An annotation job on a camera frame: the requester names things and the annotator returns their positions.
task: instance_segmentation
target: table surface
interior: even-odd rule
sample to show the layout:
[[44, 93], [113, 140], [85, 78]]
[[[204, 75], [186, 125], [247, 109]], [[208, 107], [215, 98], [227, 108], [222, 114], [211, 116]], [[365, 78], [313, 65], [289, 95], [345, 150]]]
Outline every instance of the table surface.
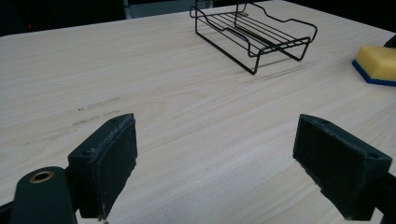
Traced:
[[327, 119], [395, 158], [396, 89], [351, 65], [394, 34], [260, 5], [318, 27], [302, 61], [271, 53], [252, 76], [197, 36], [188, 12], [1, 37], [0, 204], [24, 175], [67, 167], [103, 123], [134, 113], [137, 165], [109, 223], [347, 223], [292, 157], [298, 118]]

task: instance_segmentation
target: yellow sponge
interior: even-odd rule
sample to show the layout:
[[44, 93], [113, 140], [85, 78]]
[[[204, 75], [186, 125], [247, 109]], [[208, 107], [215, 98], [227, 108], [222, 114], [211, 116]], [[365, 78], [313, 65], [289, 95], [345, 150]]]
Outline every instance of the yellow sponge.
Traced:
[[363, 45], [352, 64], [368, 83], [396, 86], [396, 48]]

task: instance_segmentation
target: black wire rack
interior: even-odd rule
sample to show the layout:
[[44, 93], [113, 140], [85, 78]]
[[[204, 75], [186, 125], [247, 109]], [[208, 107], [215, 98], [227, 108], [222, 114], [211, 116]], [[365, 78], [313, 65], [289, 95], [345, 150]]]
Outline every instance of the black wire rack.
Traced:
[[[190, 8], [190, 17], [195, 19], [195, 33], [242, 66], [251, 75], [257, 73], [260, 57], [271, 52], [279, 51], [299, 62], [305, 56], [309, 44], [314, 41], [318, 32], [317, 26], [305, 21], [295, 19], [282, 21], [272, 17], [267, 14], [264, 7], [255, 3], [240, 4], [239, 1], [235, 1], [235, 10], [233, 11], [210, 13], [208, 8], [199, 8], [199, 4], [206, 1], [208, 0], [195, 0], [195, 6]], [[260, 17], [250, 17], [247, 13], [249, 7], [259, 10]], [[226, 37], [228, 42], [231, 41], [230, 43], [233, 45], [236, 44], [244, 49], [248, 58], [255, 60], [253, 68], [248, 67], [245, 60], [243, 63], [234, 57], [227, 49], [227, 46], [230, 45], [217, 44], [223, 40], [211, 40], [206, 37], [213, 30]], [[298, 46], [300, 47], [296, 52], [287, 50]]]

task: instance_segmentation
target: wooden table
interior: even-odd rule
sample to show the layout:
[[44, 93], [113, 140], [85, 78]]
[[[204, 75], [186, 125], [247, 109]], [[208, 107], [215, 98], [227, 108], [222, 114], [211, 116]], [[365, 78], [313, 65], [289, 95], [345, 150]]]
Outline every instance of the wooden table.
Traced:
[[301, 62], [252, 76], [197, 36], [188, 12], [1, 37], [0, 204], [21, 177], [67, 167], [104, 122], [134, 113], [137, 165], [109, 223], [348, 223], [292, 157], [298, 118], [327, 119], [396, 158], [396, 89], [351, 65], [361, 45], [394, 34], [260, 5], [318, 27]]

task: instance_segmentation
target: metal dish rack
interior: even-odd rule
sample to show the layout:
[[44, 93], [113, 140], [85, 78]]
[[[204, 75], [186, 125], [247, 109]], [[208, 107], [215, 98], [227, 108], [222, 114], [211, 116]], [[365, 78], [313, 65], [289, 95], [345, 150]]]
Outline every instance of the metal dish rack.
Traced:
[[[237, 1], [235, 3], [235, 11], [230, 12], [210, 13], [207, 8], [199, 9], [198, 4], [207, 1], [195, 0], [195, 6], [190, 8], [190, 17], [195, 19], [195, 33], [242, 66], [251, 75], [257, 73], [260, 57], [271, 52], [279, 51], [299, 62], [305, 56], [309, 44], [314, 41], [318, 32], [318, 28], [314, 24], [295, 19], [282, 21], [268, 15], [264, 7], [254, 3], [240, 4]], [[260, 10], [262, 17], [258, 19], [251, 18], [246, 13], [248, 7], [255, 7], [255, 10]], [[285, 29], [283, 31], [279, 30], [282, 23], [293, 23], [291, 26], [289, 25], [289, 28], [286, 28], [288, 30], [287, 33]], [[215, 43], [219, 42], [219, 39], [214, 41], [205, 37], [203, 32], [207, 32], [207, 30], [211, 30], [210, 32], [215, 30], [215, 33], [225, 36], [229, 42], [232, 41], [230, 43], [233, 43], [233, 45], [236, 44], [236, 46], [244, 49], [249, 59], [255, 60], [253, 61], [253, 68], [249, 68], [245, 63], [236, 59], [228, 52], [227, 46], [222, 47]], [[301, 50], [298, 50], [297, 53], [287, 50], [298, 46], [300, 46]]]

